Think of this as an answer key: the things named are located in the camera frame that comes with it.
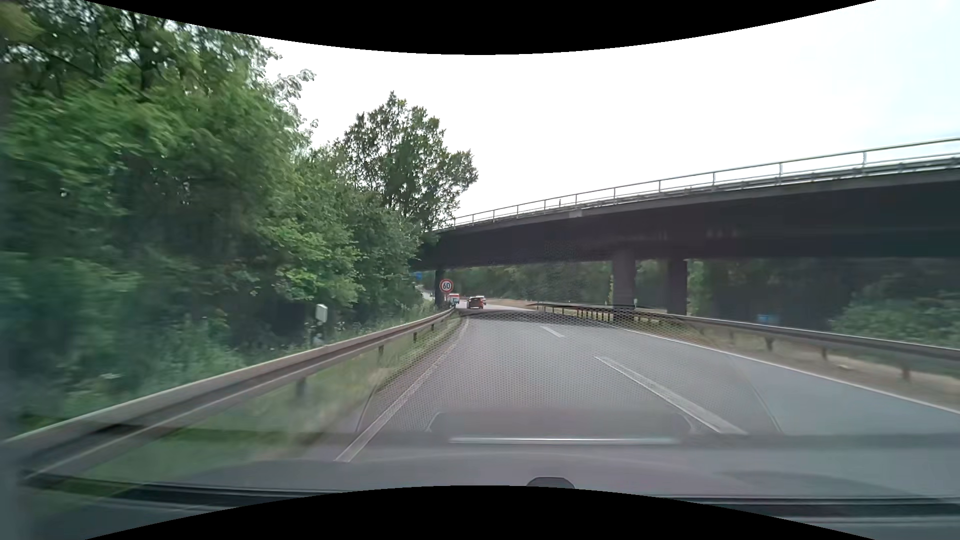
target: metal guardrail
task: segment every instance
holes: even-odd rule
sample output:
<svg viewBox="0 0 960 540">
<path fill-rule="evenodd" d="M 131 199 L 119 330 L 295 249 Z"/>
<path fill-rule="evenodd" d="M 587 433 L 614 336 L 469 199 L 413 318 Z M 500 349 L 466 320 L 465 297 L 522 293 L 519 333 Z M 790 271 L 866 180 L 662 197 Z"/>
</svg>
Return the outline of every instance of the metal guardrail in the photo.
<svg viewBox="0 0 960 540">
<path fill-rule="evenodd" d="M 29 471 L 42 475 L 75 475 L 129 450 L 185 428 L 226 408 L 304 379 L 400 337 L 414 335 L 454 313 L 447 309 L 399 325 L 309 351 L 269 360 L 223 375 L 198 380 L 83 416 L 22 433 L 4 441 Z"/>
<path fill-rule="evenodd" d="M 839 154 L 824 154 L 812 158 L 796 160 L 771 161 L 757 165 L 718 169 L 705 173 L 683 175 L 677 177 L 649 180 L 633 184 L 617 185 L 602 189 L 592 189 L 580 193 L 571 193 L 559 197 L 549 197 L 509 205 L 499 209 L 485 210 L 472 214 L 454 217 L 443 221 L 434 231 L 446 231 L 458 227 L 466 227 L 482 223 L 495 222 L 498 219 L 517 218 L 520 216 L 551 213 L 560 209 L 584 209 L 602 207 L 613 204 L 622 204 L 645 199 L 656 199 L 686 195 L 702 191 L 726 191 L 747 189 L 801 182 L 822 182 L 842 180 L 845 178 L 862 178 L 880 174 L 896 174 L 904 172 L 919 172 L 922 170 L 936 170 L 960 167 L 960 145 L 956 150 L 948 152 L 933 152 L 920 155 L 899 156 L 895 158 L 869 160 L 871 153 L 890 152 L 902 149 L 916 149 L 935 144 L 949 145 L 960 143 L 960 137 L 941 138 L 925 142 L 880 146 L 854 152 Z M 828 160 L 849 157 L 856 163 L 832 164 L 800 170 L 790 170 L 790 165 L 805 161 Z M 769 168 L 769 172 L 752 171 L 746 176 L 736 176 L 752 169 Z"/>
<path fill-rule="evenodd" d="M 618 316 L 633 318 L 640 316 L 648 320 L 657 320 L 662 322 L 682 323 L 694 329 L 702 328 L 721 328 L 728 331 L 738 331 L 750 333 L 764 338 L 768 351 L 773 350 L 774 341 L 777 339 L 803 343 L 808 346 L 820 349 L 821 356 L 827 357 L 830 350 L 843 350 L 859 352 L 873 355 L 897 355 L 897 361 L 900 363 L 901 376 L 905 380 L 910 380 L 911 364 L 918 360 L 948 360 L 960 361 L 960 349 L 951 349 L 950 347 L 940 347 L 936 345 L 922 345 L 920 343 L 909 343 L 906 341 L 895 341 L 891 339 L 879 339 L 875 337 L 863 337 L 859 335 L 845 335 L 842 333 L 833 333 L 828 331 L 802 330 L 787 327 L 776 327 L 762 325 L 758 323 L 745 323 L 740 321 L 728 321 L 724 319 L 709 319 L 706 317 L 693 317 L 690 315 L 675 315 L 670 313 L 661 313 L 648 309 L 637 309 L 633 307 L 612 307 L 612 306 L 590 306 L 582 304 L 556 304 L 537 302 L 530 304 L 531 307 L 543 308 L 544 310 L 569 309 L 575 310 L 576 315 L 596 314 L 599 320 L 615 322 Z"/>
</svg>

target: white sky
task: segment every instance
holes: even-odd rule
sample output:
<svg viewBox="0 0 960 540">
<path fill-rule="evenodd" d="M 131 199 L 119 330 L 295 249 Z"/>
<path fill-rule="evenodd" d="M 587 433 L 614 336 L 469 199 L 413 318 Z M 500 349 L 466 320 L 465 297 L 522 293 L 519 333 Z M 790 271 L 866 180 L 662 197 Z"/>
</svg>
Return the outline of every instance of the white sky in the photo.
<svg viewBox="0 0 960 540">
<path fill-rule="evenodd" d="M 877 0 L 707 37 L 521 56 L 264 38 L 332 140 L 391 90 L 480 180 L 457 215 L 642 180 L 960 135 L 960 0 Z"/>
</svg>

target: small white sign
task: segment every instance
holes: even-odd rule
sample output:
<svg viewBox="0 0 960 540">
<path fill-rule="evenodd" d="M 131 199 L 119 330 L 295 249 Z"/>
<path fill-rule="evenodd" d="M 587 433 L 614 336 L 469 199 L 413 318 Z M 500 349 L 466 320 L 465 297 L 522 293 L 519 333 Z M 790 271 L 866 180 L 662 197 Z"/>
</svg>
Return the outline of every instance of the small white sign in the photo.
<svg viewBox="0 0 960 540">
<path fill-rule="evenodd" d="M 321 323 L 321 324 L 325 323 L 326 322 L 326 306 L 324 306 L 323 304 L 317 304 L 317 308 L 314 310 L 313 316 L 315 319 L 317 319 L 318 323 Z"/>
</svg>

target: asphalt road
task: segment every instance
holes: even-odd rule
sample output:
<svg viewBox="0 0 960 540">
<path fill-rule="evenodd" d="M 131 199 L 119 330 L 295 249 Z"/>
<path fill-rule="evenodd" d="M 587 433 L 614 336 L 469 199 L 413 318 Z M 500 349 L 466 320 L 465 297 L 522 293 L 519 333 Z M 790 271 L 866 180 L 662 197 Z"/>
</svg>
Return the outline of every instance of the asphalt road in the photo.
<svg viewBox="0 0 960 540">
<path fill-rule="evenodd" d="M 378 436 L 424 432 L 439 414 L 478 411 L 672 415 L 693 432 L 960 433 L 956 412 L 758 360 L 521 308 L 472 311 L 350 420 L 358 436 L 347 448 L 305 457 L 363 460 Z"/>
</svg>

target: concrete pillar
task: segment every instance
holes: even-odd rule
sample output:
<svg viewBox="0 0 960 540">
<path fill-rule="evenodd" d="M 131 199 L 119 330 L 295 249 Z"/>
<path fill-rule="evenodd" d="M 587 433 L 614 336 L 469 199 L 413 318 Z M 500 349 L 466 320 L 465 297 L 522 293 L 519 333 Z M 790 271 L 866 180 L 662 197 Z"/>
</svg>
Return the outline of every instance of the concrete pillar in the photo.
<svg viewBox="0 0 960 540">
<path fill-rule="evenodd" d="M 440 290 L 440 280 L 443 278 L 444 270 L 443 268 L 438 268 L 433 278 L 433 304 L 436 307 L 445 307 L 444 300 L 446 295 Z"/>
<path fill-rule="evenodd" d="M 613 254 L 613 305 L 634 307 L 636 295 L 636 255 L 632 249 L 618 250 Z"/>
<path fill-rule="evenodd" d="M 686 315 L 685 258 L 671 258 L 666 262 L 666 311 Z"/>
</svg>

